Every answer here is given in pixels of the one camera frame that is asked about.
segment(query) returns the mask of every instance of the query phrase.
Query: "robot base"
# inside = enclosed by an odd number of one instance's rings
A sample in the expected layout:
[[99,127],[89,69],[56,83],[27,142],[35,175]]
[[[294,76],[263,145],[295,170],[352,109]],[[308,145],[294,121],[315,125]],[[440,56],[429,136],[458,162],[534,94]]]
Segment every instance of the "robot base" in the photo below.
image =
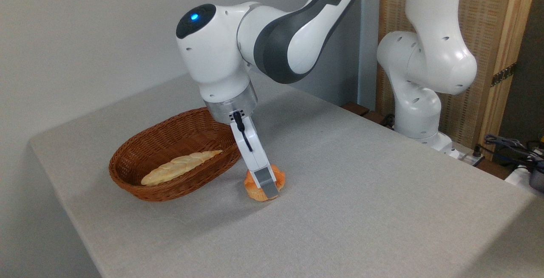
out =
[[453,158],[459,158],[459,152],[453,148],[453,143],[451,142],[450,137],[447,135],[437,132],[435,135],[426,137],[424,139],[414,139],[421,144],[425,144],[441,153],[452,156]]

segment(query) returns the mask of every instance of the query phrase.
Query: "white wall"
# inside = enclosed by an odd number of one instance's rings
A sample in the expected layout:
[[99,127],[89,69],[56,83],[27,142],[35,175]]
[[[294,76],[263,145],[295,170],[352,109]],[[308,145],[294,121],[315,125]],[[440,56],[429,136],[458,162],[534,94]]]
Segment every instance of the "white wall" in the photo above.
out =
[[[0,0],[0,276],[98,276],[29,138],[184,74],[179,18],[244,1]],[[306,0],[254,1],[292,11]],[[356,100],[358,13],[354,5],[298,88]]]

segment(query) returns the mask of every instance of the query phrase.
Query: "black cable bundle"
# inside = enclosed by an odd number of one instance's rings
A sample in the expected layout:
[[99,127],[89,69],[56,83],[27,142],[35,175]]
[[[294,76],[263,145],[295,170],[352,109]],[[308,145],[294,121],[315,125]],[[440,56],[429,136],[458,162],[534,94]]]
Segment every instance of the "black cable bundle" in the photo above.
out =
[[[544,155],[534,152],[533,150],[529,150],[528,147],[523,145],[518,140],[506,139],[501,136],[488,134],[485,136],[485,144],[497,145],[501,148],[499,148],[496,152],[494,152],[492,150],[489,150],[488,148],[485,148],[484,146],[480,144],[478,144],[477,146],[479,146],[481,149],[485,150],[486,152],[493,154],[497,158],[501,158],[503,160],[511,162],[511,164],[520,165],[519,167],[526,168],[530,172],[532,172],[533,170],[536,170],[538,172],[544,173],[544,167],[542,163],[540,163],[540,165],[538,164],[538,162],[541,162],[544,160]],[[509,149],[515,152],[516,154],[521,155],[521,158],[511,158],[509,156],[504,156],[503,154],[499,154],[501,150],[505,150],[505,149]]]

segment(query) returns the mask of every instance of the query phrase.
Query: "cable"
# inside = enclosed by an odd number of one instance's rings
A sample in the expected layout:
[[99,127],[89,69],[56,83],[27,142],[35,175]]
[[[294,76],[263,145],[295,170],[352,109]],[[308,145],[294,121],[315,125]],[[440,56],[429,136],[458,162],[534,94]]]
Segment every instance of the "cable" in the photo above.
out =
[[509,161],[509,162],[517,163],[518,165],[523,165],[523,166],[527,167],[528,169],[533,168],[533,169],[536,169],[537,171],[539,171],[541,173],[544,173],[544,168],[538,165],[538,162],[536,162],[536,158],[534,158],[533,156],[529,156],[528,160],[525,160],[525,161],[517,160],[517,159],[514,159],[514,158],[509,158],[509,157],[502,156],[501,154],[498,154],[498,153],[494,152],[493,150],[489,150],[488,148],[485,148],[484,146],[482,146],[480,144],[477,144],[477,146],[479,146],[482,150],[485,150],[486,152],[491,153],[494,156],[497,156],[498,158],[501,158],[501,159]]

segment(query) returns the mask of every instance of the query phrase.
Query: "table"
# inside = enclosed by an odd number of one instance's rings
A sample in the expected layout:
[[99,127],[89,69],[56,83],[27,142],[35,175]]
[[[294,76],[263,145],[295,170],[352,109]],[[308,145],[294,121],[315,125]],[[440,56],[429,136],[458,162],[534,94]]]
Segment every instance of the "table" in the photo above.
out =
[[544,201],[337,106],[254,74],[253,121],[280,196],[247,198],[237,162],[141,201],[108,175],[132,135],[203,106],[182,76],[31,139],[105,278],[542,277]]

